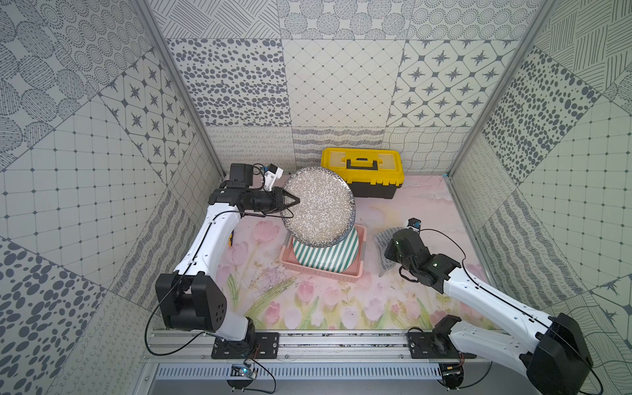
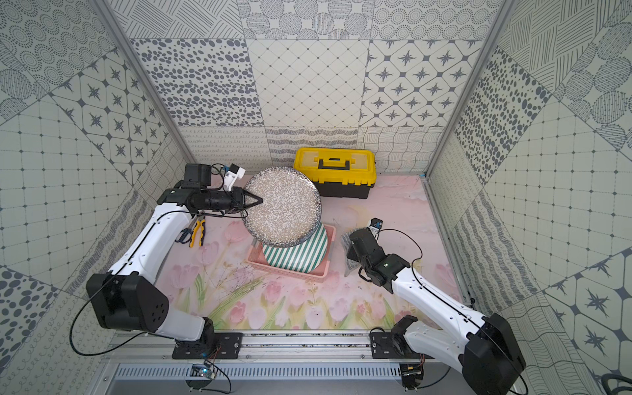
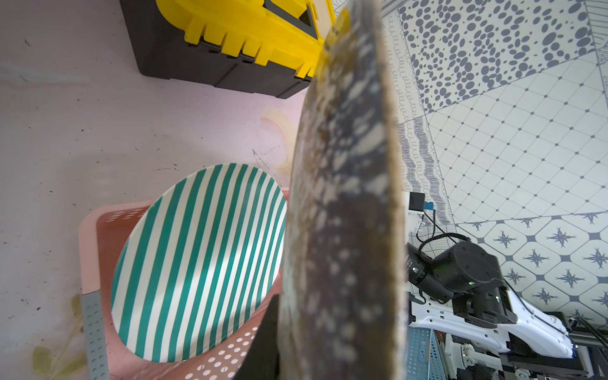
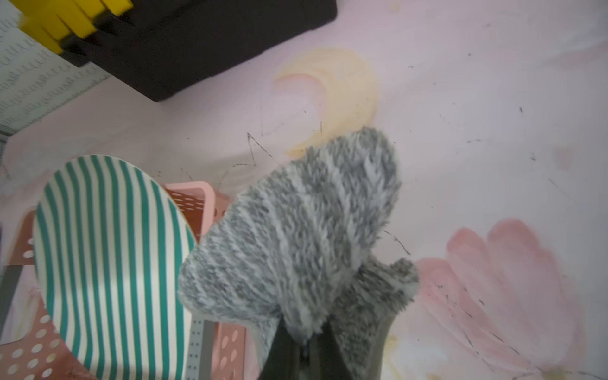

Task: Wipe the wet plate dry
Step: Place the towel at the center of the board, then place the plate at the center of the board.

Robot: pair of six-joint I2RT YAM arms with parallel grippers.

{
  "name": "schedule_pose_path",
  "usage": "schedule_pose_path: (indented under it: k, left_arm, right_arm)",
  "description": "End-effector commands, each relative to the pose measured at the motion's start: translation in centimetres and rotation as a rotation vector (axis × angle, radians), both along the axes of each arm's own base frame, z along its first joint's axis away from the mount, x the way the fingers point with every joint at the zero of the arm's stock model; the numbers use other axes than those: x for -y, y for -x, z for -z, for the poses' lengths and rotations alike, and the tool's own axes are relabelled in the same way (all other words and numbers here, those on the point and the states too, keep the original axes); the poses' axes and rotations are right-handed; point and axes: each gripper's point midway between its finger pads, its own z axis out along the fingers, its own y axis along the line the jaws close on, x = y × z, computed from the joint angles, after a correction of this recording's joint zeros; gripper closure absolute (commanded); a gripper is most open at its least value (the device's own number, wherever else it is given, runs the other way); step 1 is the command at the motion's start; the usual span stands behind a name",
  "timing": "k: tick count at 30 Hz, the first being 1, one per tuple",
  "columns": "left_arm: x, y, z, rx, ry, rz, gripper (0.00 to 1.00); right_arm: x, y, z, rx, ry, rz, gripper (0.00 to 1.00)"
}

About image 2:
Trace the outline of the grey knitted dish cloth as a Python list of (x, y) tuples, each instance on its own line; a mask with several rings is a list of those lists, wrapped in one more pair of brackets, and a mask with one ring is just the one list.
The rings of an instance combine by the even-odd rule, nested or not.
[(349, 277), (352, 273), (356, 273), (360, 267), (360, 263), (356, 260), (357, 256), (351, 242), (351, 235), (357, 230), (359, 230), (359, 228), (349, 230), (349, 232), (345, 233), (342, 237), (343, 255), (345, 258), (344, 277)]

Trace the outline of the speckled grey round plate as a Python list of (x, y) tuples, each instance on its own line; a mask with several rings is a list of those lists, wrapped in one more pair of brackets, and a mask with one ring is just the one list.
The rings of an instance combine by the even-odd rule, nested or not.
[(288, 248), (305, 242), (319, 228), (322, 202), (316, 187), (292, 167), (260, 171), (244, 186), (263, 203), (248, 210), (245, 227), (263, 245)]

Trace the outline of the green white striped plate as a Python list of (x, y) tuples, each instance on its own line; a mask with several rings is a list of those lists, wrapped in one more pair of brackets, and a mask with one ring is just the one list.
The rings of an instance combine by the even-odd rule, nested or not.
[(288, 248), (264, 245), (263, 256), (269, 266), (296, 273), (311, 273), (323, 261), (329, 245), (323, 224), (305, 242)]

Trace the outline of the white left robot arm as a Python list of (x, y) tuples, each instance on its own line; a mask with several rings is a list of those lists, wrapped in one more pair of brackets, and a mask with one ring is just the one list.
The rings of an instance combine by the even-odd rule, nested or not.
[(248, 209), (263, 202), (235, 186), (244, 175), (245, 169), (235, 164), (185, 167), (184, 178), (161, 194), (151, 219), (123, 257), (106, 273), (94, 274), (87, 281), (88, 304), (100, 327), (192, 344), (213, 343), (212, 321), (172, 306), (156, 280), (186, 226), (208, 217), (244, 217)]

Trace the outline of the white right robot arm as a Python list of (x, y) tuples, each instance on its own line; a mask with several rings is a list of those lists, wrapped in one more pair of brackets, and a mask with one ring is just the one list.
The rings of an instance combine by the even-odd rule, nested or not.
[(510, 394), (526, 361), (508, 321), (485, 315), (441, 291), (416, 271), (412, 263), (379, 246), (369, 228), (349, 236), (349, 255), (360, 264), (360, 278), (414, 305), (438, 329), (408, 315), (393, 327), (399, 347), (428, 355), (459, 372), (476, 394)]

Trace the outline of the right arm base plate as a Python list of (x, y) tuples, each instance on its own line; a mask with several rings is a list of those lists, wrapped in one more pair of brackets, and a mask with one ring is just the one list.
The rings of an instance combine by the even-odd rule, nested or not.
[(422, 354), (415, 352), (405, 342), (403, 335), (370, 331), (371, 355), (376, 360), (422, 360)]

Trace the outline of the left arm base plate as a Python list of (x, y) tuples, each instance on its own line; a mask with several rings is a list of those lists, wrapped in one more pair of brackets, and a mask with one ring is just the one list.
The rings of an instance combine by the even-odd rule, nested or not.
[(176, 341), (173, 360), (236, 360), (239, 357), (243, 332), (216, 332), (209, 341)]

